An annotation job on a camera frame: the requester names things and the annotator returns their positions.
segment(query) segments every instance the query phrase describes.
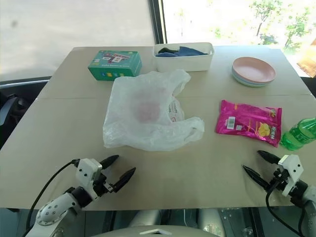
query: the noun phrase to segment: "barcode label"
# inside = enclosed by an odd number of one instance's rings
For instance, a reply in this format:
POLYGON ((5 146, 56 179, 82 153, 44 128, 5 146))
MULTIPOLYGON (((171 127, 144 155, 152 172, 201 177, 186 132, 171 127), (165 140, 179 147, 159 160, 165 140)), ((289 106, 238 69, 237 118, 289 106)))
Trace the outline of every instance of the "barcode label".
POLYGON ((233 130, 235 126, 235 117, 228 117, 227 129, 233 130))

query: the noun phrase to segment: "green soda bottle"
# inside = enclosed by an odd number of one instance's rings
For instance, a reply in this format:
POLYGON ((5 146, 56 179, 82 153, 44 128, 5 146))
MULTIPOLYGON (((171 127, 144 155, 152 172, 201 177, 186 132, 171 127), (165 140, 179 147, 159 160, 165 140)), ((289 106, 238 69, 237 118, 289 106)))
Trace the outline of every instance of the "green soda bottle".
POLYGON ((298 150, 304 144, 316 140, 316 118, 303 119, 283 134, 281 145, 290 151, 298 150))

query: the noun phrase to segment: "green card game box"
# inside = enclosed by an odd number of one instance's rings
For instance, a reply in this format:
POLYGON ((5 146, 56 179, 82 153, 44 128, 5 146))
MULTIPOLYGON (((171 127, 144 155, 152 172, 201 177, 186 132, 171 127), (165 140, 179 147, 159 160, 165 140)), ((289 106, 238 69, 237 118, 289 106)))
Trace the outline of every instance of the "green card game box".
POLYGON ((97 80, 115 80, 118 77, 139 75, 142 61, 136 51, 101 50, 88 69, 97 80))

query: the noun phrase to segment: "white plastic container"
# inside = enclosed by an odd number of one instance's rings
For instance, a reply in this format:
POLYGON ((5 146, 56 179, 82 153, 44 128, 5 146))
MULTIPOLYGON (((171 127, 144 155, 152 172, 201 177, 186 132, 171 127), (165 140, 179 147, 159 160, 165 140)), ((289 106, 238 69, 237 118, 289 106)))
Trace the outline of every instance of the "white plastic container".
POLYGON ((158 72, 170 72, 176 69, 183 69, 186 72, 207 71, 212 61, 214 48, 211 43, 166 43, 154 46, 154 58, 158 72), (179 50, 180 46, 193 48, 207 55, 184 56, 184 57, 156 57, 162 48, 179 50))

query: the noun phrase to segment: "chip bag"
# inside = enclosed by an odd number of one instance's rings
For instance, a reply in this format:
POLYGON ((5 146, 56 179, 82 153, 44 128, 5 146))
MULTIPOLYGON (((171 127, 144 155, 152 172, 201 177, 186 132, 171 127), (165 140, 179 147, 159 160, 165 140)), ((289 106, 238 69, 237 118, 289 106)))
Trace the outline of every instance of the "chip bag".
POLYGON ((242 135, 277 147, 281 139, 282 108, 256 107, 222 100, 216 132, 242 135))

